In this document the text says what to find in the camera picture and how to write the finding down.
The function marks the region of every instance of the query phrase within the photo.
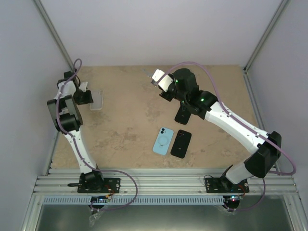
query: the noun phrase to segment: circular magnetic ring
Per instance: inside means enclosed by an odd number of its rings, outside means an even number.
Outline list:
[[[166,136],[161,136],[161,137],[158,138],[158,143],[161,146],[167,145],[168,142],[169,142],[169,139]]]

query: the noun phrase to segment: black bracket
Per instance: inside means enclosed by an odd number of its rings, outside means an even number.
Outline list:
[[[207,193],[244,193],[243,189],[245,190],[245,193],[249,192],[249,186],[247,183],[247,180],[243,180],[238,184],[232,184],[229,185],[228,188],[224,187],[224,184],[222,182],[222,179],[220,177],[216,178],[206,178],[205,179],[205,188]]]
[[[103,178],[99,171],[92,171],[89,173],[81,173],[79,183],[68,184],[69,187],[78,187],[78,193],[112,193],[120,192],[121,178]]]

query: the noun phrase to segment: light blue phone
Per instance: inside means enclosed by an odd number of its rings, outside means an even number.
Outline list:
[[[168,128],[160,128],[153,147],[153,152],[161,155],[166,155],[170,142],[172,140],[172,136],[173,130]]]

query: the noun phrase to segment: smartphone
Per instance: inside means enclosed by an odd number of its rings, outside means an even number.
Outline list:
[[[161,155],[166,155],[173,137],[173,133],[174,132],[171,129],[160,128],[153,147],[153,152]]]
[[[191,137],[192,134],[190,132],[179,130],[171,149],[171,155],[183,159],[186,155]]]
[[[174,118],[174,121],[186,125],[190,117],[191,113],[185,106],[182,105],[182,103],[180,103],[180,108],[178,110],[177,115]]]

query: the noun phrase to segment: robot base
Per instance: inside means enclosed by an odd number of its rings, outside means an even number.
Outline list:
[[[247,180],[243,180],[238,184],[233,184],[227,189],[223,186],[223,183],[221,181],[221,178],[206,178],[205,179],[205,187],[207,193],[244,193],[243,189],[245,190],[245,193],[249,192],[249,187]]]

